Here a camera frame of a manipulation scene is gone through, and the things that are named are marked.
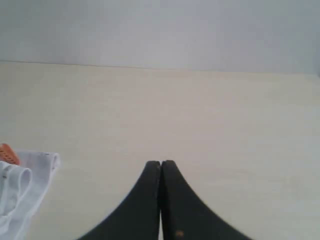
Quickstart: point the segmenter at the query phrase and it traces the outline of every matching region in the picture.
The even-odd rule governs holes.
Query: beige table surface
[[[0,140],[62,157],[28,240],[76,239],[166,159],[248,236],[320,239],[315,75],[1,63]]]

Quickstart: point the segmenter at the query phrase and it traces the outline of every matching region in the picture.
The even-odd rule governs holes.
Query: white wall
[[[318,73],[319,0],[1,0],[0,61]]]

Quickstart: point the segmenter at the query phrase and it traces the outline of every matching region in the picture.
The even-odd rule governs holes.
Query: black curved object
[[[160,163],[148,161],[123,202],[79,240],[158,240],[160,175]]]
[[[164,240],[250,240],[198,198],[174,161],[164,161],[161,169],[159,203]]]

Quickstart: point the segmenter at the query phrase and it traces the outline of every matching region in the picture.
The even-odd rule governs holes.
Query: orange object
[[[12,148],[6,144],[0,144],[0,160],[8,164],[20,165],[20,160]]]

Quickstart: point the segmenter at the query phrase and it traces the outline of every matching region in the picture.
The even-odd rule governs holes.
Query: white fabric
[[[57,153],[17,151],[20,166],[32,172],[31,184],[11,216],[8,230],[0,235],[1,240],[22,240],[31,217],[42,202],[52,177],[60,166]]]
[[[31,180],[29,168],[0,161],[0,235],[8,231],[13,213],[28,192]]]

